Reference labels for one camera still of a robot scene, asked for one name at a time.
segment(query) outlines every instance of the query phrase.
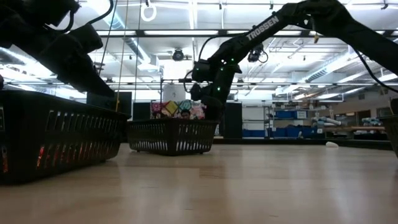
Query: black plastic basket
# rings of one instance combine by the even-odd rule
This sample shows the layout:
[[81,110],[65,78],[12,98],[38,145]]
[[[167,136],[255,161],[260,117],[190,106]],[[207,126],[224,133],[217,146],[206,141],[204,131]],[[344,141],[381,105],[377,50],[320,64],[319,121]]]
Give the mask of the black plastic basket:
[[392,149],[398,157],[398,115],[385,116],[379,119],[383,122]]
[[43,93],[0,91],[1,176],[26,182],[113,158],[127,119]]
[[127,123],[127,137],[133,150],[179,156],[208,152],[217,121],[176,118],[149,119]]

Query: robotic arm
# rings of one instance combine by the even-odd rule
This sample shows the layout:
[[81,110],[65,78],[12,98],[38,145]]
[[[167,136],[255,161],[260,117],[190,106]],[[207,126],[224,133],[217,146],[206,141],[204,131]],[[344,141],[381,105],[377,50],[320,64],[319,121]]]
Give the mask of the robotic arm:
[[354,20],[338,0],[287,3],[249,32],[222,43],[207,60],[195,62],[192,80],[198,83],[211,82],[203,88],[196,83],[190,90],[192,100],[201,100],[207,105],[206,119],[221,118],[234,74],[241,73],[238,63],[253,48],[287,25],[338,38],[398,74],[398,45]]
[[[79,91],[113,97],[113,90],[88,56],[103,46],[91,23],[66,34],[79,8],[75,0],[0,0],[0,47],[14,44],[57,74],[60,81]],[[71,23],[66,30],[49,27],[59,26],[68,12]]]

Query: ceiling beam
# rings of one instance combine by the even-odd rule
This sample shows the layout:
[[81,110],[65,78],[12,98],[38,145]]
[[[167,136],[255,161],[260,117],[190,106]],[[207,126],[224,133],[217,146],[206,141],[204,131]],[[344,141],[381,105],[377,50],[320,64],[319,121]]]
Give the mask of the ceiling beam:
[[[247,32],[247,29],[164,29],[164,30],[126,30],[126,36],[124,32],[120,30],[112,30],[110,33],[108,30],[97,30],[100,37],[103,38],[123,38],[123,37],[214,37],[221,34],[229,34],[230,37],[236,37]],[[375,30],[377,33],[382,34],[387,38],[397,38],[398,30]],[[315,33],[307,30],[281,30],[272,37],[286,37],[286,38],[314,38]]]

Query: wooden table surface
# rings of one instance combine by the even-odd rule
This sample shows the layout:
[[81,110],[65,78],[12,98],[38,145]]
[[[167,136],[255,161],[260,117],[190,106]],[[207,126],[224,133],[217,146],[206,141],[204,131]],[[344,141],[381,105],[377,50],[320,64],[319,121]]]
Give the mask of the wooden table surface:
[[392,151],[214,145],[204,155],[131,152],[105,164],[0,186],[0,222],[396,224]]

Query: ceiling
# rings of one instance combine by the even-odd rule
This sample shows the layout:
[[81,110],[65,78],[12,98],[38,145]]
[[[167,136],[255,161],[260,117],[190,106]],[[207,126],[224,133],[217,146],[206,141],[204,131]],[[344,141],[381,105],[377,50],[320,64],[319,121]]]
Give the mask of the ceiling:
[[[256,0],[152,0],[150,8],[145,1],[119,0],[115,18],[119,19],[119,24],[112,25],[112,35],[108,39],[103,37],[106,49],[100,49],[90,53],[90,57],[95,62],[100,62],[104,56],[104,70],[101,76],[104,79],[112,78],[115,83],[110,85],[118,89],[119,77],[121,77],[120,89],[124,91],[134,91],[137,89],[136,99],[160,98],[160,76],[164,78],[178,79],[183,78],[186,71],[193,66],[192,59],[198,58],[198,53],[207,37],[195,37],[192,35],[179,35],[178,37],[129,37],[129,34],[146,30],[160,32],[168,30],[168,34],[180,32],[181,30],[197,30],[198,32],[214,30],[249,30],[253,25],[259,24],[272,13],[270,2],[273,2],[273,11],[277,11],[287,2],[299,1],[256,1]],[[346,4],[351,15],[360,23],[373,30],[397,30],[398,35],[398,0],[387,0],[389,7],[381,10],[383,0],[345,0],[340,1]],[[108,10],[108,0],[81,0],[81,9],[75,15],[74,28],[80,27],[88,21]],[[153,20],[148,21],[148,17],[153,16]],[[94,25],[101,35],[106,36],[109,29],[111,16]],[[69,18],[66,18],[60,27],[66,26]],[[120,37],[126,31],[124,40]],[[301,28],[288,26],[286,30],[298,30]],[[203,50],[201,58],[210,57],[228,38],[217,38],[208,42]],[[244,96],[244,99],[261,100],[263,94],[273,94],[274,97],[290,99],[325,99],[324,95],[329,94],[330,99],[339,98],[342,93],[358,94],[360,91],[372,88],[371,77],[366,72],[364,65],[355,54],[352,54],[348,46],[341,40],[321,37],[317,44],[313,38],[308,37],[271,37],[263,42],[264,50],[268,54],[266,63],[249,63],[246,59],[239,65],[242,74],[236,74],[235,81],[243,79],[248,83],[261,83],[260,85],[244,85],[242,87],[233,86],[232,93]],[[175,49],[182,49],[188,60],[174,62],[171,58]],[[14,58],[23,57],[25,60],[32,61],[32,58],[16,47],[4,50],[6,55],[14,54]],[[390,75],[391,72],[383,69],[376,62],[366,59],[370,68],[376,76]],[[0,62],[4,67],[9,67],[10,61]],[[53,85],[48,85],[49,80],[57,82],[52,73],[45,71],[36,63],[31,66],[19,68],[20,71],[9,71],[6,81],[13,82],[9,88],[18,88],[23,85],[24,89],[39,90],[47,93],[57,92]],[[386,82],[395,82],[395,77],[384,77]],[[292,85],[310,80],[308,85]],[[344,83],[344,86],[331,86],[329,83]],[[73,91],[66,85],[59,85],[55,89],[59,91],[59,96],[84,98],[85,94]]]

